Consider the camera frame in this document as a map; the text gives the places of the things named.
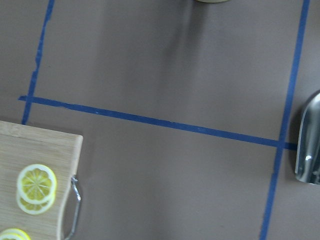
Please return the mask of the wooden cup tree stand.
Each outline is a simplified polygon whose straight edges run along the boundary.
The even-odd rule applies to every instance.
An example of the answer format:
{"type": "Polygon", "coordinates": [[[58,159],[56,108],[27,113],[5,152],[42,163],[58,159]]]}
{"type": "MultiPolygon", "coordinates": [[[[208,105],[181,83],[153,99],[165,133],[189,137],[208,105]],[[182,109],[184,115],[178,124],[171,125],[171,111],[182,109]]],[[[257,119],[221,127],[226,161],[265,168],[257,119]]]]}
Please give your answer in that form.
{"type": "Polygon", "coordinates": [[[208,3],[208,4],[218,4],[228,2],[229,0],[196,0],[197,2],[201,3],[208,3]]]}

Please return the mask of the top stacked lemon slice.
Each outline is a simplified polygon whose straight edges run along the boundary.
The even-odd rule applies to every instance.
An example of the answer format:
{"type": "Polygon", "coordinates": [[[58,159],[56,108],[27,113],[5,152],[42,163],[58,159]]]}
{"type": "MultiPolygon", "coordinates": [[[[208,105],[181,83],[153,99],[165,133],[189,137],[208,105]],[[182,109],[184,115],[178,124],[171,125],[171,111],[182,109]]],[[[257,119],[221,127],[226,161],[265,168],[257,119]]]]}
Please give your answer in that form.
{"type": "Polygon", "coordinates": [[[56,194],[58,181],[55,173],[46,165],[31,164],[18,174],[16,188],[19,196],[30,204],[39,205],[56,194]]]}

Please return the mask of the stacked lemon slice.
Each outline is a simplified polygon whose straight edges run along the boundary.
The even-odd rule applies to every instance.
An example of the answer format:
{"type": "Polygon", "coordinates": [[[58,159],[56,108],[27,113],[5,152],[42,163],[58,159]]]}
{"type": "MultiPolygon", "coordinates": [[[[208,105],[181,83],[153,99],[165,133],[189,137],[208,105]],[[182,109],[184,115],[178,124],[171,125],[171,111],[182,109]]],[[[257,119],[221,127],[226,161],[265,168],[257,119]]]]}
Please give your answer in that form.
{"type": "Polygon", "coordinates": [[[56,194],[58,181],[55,173],[46,165],[31,164],[18,174],[16,188],[19,196],[30,204],[39,205],[56,194]]]}
{"type": "Polygon", "coordinates": [[[18,192],[16,192],[16,203],[18,207],[29,215],[40,215],[48,211],[54,204],[56,196],[53,195],[48,201],[40,204],[29,203],[24,200],[18,192]]]}

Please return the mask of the wooden cutting board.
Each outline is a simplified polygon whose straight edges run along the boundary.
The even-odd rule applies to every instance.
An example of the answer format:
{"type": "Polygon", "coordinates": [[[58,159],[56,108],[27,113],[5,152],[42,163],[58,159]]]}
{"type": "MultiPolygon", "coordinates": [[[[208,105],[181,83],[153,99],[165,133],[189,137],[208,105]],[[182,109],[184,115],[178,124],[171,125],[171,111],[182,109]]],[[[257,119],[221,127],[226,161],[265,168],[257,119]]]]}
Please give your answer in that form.
{"type": "Polygon", "coordinates": [[[81,135],[21,125],[0,123],[0,229],[18,228],[33,240],[69,240],[72,227],[64,233],[64,213],[72,199],[72,214],[79,212],[80,202],[74,186],[83,137],[81,135]],[[31,215],[17,204],[17,178],[31,164],[48,166],[57,179],[53,206],[44,213],[31,215]]]}

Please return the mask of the metal scoop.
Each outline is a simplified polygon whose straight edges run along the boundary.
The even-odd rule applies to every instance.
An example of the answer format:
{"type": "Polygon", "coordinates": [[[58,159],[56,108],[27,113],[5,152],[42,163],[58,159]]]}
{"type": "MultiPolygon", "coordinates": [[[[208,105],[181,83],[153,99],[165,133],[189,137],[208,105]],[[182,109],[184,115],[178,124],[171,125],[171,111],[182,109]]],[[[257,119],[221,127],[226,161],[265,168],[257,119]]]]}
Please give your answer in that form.
{"type": "Polygon", "coordinates": [[[295,178],[303,183],[320,184],[320,92],[307,100],[299,127],[295,178]]]}

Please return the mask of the lower stacked lemon slice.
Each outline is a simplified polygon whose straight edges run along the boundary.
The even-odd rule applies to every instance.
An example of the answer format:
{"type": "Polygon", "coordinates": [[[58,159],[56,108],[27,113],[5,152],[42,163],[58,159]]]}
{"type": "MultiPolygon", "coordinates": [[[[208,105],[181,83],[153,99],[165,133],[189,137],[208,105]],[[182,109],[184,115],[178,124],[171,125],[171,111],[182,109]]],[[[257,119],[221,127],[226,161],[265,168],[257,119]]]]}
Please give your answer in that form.
{"type": "Polygon", "coordinates": [[[29,203],[24,200],[18,192],[16,192],[16,203],[18,207],[29,215],[40,215],[48,211],[54,204],[56,196],[53,195],[48,201],[40,204],[29,203]]]}

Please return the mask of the single lemon slice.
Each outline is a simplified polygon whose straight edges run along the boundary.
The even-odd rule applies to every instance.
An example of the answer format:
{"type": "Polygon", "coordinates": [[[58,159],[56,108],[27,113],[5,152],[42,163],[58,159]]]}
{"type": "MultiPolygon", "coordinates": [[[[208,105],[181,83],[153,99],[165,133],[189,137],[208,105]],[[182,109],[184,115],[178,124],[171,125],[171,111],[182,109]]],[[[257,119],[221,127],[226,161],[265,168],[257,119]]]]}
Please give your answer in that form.
{"type": "Polygon", "coordinates": [[[1,240],[31,240],[30,236],[19,228],[7,228],[0,232],[1,240]]]}

